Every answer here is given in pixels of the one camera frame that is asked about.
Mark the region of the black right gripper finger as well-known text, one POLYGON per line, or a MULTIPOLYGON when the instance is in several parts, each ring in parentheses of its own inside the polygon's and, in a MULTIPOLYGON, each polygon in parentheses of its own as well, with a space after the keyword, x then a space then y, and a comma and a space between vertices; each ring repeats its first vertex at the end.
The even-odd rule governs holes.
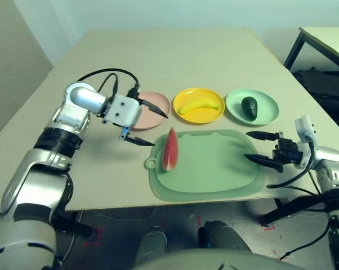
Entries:
POLYGON ((277 172, 283 172, 283 164, 280 161, 258 154, 244 154, 244 157, 258 165, 275 169, 277 172))
POLYGON ((279 133, 269 133, 263 131, 250 131, 246 133, 247 136, 250 136, 256 140, 262 141, 276 141, 279 139, 279 133))

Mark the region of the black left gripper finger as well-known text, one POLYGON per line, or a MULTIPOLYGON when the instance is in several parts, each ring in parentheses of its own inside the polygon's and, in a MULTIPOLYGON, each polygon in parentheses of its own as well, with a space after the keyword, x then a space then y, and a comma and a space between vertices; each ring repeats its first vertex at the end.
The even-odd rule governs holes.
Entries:
POLYGON ((130 143, 133 143, 135 145, 139 145, 139 146, 155 146, 154 143, 146 141, 146 140, 138 138, 138 137, 127 136, 126 137, 126 141, 130 142, 130 143))
POLYGON ((143 99, 138 99, 138 102, 140 103, 140 105, 144 105, 146 106, 150 111, 164 117, 164 118, 167 118, 167 114, 165 112, 163 112, 158 106, 150 103, 149 101, 147 100, 143 100, 143 99))

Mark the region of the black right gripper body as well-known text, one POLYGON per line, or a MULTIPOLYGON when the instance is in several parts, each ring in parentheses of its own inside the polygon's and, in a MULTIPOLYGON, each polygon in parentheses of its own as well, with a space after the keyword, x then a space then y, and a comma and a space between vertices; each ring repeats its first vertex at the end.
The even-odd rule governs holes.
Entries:
POLYGON ((277 144, 272 155, 276 166, 299 163, 299 150, 295 142, 284 138, 281 132, 275 133, 274 140, 277 144))

